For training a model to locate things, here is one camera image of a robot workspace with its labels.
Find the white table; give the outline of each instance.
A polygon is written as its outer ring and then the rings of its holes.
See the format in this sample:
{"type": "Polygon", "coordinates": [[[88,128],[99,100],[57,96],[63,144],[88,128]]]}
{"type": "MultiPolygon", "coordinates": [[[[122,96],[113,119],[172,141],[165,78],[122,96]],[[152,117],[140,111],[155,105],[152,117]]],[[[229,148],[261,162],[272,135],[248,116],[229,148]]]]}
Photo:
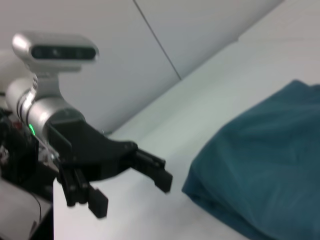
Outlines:
{"type": "Polygon", "coordinates": [[[182,192],[190,163],[215,132],[293,79],[320,83],[320,43],[235,43],[211,58],[112,136],[166,159],[173,174],[163,194],[129,170],[93,183],[109,198],[107,218],[66,206],[54,183],[56,240],[245,240],[182,192]]]}

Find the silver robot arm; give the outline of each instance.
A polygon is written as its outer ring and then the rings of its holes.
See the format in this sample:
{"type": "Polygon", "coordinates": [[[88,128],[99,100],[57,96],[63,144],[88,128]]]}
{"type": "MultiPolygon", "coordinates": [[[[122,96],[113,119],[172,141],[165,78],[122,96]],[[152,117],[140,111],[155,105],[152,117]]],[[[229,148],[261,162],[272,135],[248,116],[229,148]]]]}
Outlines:
{"type": "Polygon", "coordinates": [[[88,203],[97,218],[105,217],[108,199],[89,182],[129,168],[150,177],[164,193],[170,191],[173,176],[165,170],[166,161],[132,141],[106,138],[62,97],[59,73],[77,72],[82,64],[94,63],[99,55],[95,44],[79,35],[26,31],[13,37],[12,48],[33,76],[11,81],[5,91],[6,105],[58,156],[58,180],[68,206],[88,203]]]}

